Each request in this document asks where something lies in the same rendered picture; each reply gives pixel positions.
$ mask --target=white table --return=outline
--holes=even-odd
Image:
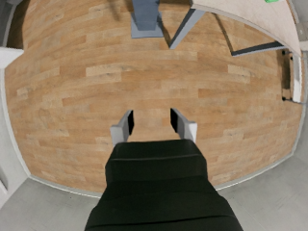
[[[241,21],[276,40],[232,52],[233,56],[289,48],[301,57],[295,23],[286,1],[266,3],[265,0],[191,0],[191,5],[170,43],[170,49],[174,49],[198,19],[209,12]]]

